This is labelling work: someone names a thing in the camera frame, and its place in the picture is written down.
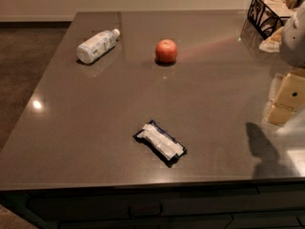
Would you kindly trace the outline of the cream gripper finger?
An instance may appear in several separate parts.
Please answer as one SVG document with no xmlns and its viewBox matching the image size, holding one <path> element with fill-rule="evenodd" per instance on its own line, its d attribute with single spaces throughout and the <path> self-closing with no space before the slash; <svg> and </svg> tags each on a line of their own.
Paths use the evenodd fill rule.
<svg viewBox="0 0 305 229">
<path fill-rule="evenodd" d="M 274 103 L 287 109 L 298 110 L 305 102 L 305 78 L 288 73 L 281 81 Z"/>
<path fill-rule="evenodd" d="M 269 103 L 266 109 L 266 121 L 276 126 L 284 126 L 294 114 L 293 109 Z"/>
</svg>

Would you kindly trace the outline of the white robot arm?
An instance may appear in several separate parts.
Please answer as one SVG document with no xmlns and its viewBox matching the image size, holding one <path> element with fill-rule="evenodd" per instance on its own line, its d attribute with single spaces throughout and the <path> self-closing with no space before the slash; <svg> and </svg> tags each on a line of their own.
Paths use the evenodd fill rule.
<svg viewBox="0 0 305 229">
<path fill-rule="evenodd" d="M 305 7 L 301 5 L 286 22 L 280 41 L 283 61 L 295 67 L 277 74 L 265 108 L 266 122 L 282 127 L 305 103 Z"/>
</svg>

